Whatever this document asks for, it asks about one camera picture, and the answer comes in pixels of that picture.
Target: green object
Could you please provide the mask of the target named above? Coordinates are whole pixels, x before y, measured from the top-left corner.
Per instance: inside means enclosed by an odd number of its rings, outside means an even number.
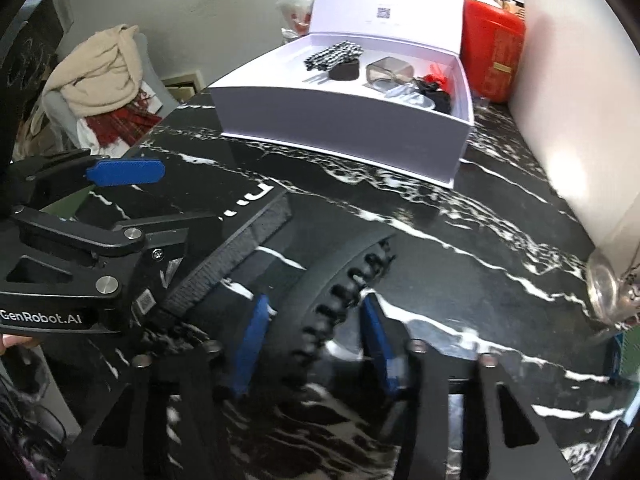
[[[623,334],[620,352],[620,376],[637,381],[640,370],[640,326]]]
[[[75,193],[72,193],[69,196],[65,196],[57,202],[46,206],[42,210],[45,213],[59,216],[60,218],[71,218],[76,214],[78,209],[80,209],[82,202],[86,200],[86,198],[89,196],[89,192],[91,192],[94,187],[95,186],[85,187],[80,191],[76,191]]]

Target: blue gripper pad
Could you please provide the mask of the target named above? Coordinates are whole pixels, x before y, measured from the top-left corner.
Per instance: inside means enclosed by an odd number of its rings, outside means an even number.
[[[236,397],[249,391],[249,383],[269,327],[269,309],[269,298],[265,294],[260,295],[242,342],[236,350],[231,378],[231,390]]]
[[[164,177],[164,164],[156,158],[107,158],[86,170],[86,177],[101,187],[154,184]]]
[[[360,310],[363,347],[371,358],[380,387],[397,397],[408,386],[408,362],[404,345],[410,336],[404,323],[385,316],[375,294],[367,294]]]

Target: human hand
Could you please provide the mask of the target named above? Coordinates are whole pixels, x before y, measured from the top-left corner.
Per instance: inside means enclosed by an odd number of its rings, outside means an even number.
[[[3,334],[2,338],[0,338],[0,355],[4,355],[6,349],[11,346],[21,345],[26,348],[33,348],[39,344],[40,342],[33,337]]]

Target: red plaid fabric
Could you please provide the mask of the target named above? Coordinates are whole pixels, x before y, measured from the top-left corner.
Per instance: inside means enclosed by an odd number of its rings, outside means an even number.
[[[162,120],[146,108],[147,97],[141,90],[128,105],[107,114],[87,117],[86,124],[94,131],[101,148],[113,144],[118,138],[133,146]]]

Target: open box lid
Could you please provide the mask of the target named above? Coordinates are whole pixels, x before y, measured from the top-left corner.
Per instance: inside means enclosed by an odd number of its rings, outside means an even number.
[[[316,0],[309,32],[413,41],[460,54],[464,0]]]

